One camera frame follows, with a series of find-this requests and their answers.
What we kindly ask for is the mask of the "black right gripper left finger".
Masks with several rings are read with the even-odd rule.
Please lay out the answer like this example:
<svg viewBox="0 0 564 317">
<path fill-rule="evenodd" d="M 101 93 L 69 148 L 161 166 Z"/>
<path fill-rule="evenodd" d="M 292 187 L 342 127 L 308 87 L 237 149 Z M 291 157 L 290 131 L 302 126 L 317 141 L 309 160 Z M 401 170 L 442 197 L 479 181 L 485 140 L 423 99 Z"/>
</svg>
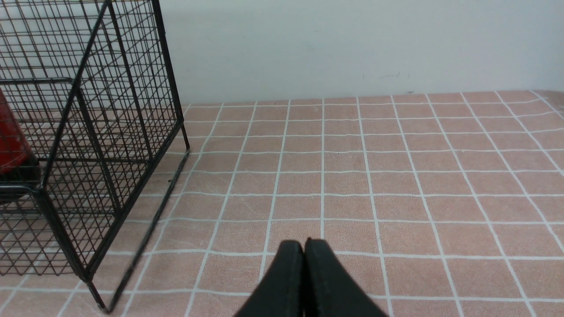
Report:
<svg viewBox="0 0 564 317">
<path fill-rule="evenodd" d="M 252 291 L 236 317 L 301 317 L 304 251 L 295 240 L 280 243 L 276 255 L 259 285 Z"/>
</svg>

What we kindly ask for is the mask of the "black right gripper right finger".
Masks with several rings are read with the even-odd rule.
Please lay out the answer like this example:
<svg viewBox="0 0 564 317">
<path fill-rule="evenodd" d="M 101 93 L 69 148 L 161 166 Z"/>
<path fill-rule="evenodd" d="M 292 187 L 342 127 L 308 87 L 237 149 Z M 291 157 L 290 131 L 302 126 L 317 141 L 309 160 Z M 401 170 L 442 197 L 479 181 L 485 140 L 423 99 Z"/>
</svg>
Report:
<svg viewBox="0 0 564 317">
<path fill-rule="evenodd" d="M 386 317 L 337 259 L 330 245 L 308 239 L 304 249 L 306 317 Z"/>
</svg>

